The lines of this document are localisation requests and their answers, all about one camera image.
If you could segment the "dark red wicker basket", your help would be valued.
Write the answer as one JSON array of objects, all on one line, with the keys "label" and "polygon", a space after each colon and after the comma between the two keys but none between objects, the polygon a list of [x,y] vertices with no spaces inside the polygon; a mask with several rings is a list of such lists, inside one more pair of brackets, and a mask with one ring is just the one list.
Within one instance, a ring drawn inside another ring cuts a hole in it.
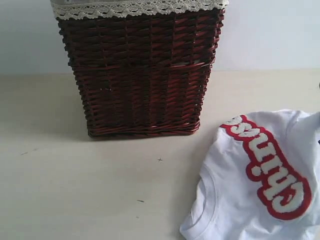
[{"label": "dark red wicker basket", "polygon": [[191,135],[200,115],[224,9],[58,20],[88,135]]}]

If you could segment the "white t-shirt red lettering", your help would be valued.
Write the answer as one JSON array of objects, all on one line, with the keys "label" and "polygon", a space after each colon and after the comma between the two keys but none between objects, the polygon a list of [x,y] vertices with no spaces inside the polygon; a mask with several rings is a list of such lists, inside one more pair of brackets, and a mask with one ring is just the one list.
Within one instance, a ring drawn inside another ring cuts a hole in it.
[{"label": "white t-shirt red lettering", "polygon": [[180,226],[187,240],[313,240],[320,229],[320,114],[258,111],[219,126]]}]

